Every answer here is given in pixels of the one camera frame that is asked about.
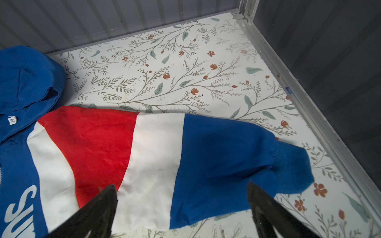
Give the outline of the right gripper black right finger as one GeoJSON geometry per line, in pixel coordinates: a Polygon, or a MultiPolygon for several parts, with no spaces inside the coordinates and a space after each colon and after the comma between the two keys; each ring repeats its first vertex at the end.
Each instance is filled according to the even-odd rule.
{"type": "Polygon", "coordinates": [[[260,238],[276,238],[277,234],[284,238],[318,237],[253,182],[248,184],[248,202],[260,238]]]}

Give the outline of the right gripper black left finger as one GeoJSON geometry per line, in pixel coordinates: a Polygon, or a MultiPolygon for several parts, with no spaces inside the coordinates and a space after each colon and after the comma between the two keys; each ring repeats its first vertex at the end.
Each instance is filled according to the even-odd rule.
{"type": "Polygon", "coordinates": [[[114,184],[107,186],[47,238],[110,238],[118,205],[114,184]]]}

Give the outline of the blue red white hooded jacket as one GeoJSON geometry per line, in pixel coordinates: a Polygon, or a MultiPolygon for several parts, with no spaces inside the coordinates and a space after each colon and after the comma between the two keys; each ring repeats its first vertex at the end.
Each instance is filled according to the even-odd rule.
{"type": "Polygon", "coordinates": [[[30,47],[1,50],[1,237],[42,238],[107,186],[114,232],[177,229],[248,210],[313,182],[305,149],[250,123],[58,106],[64,69],[30,47]]]}

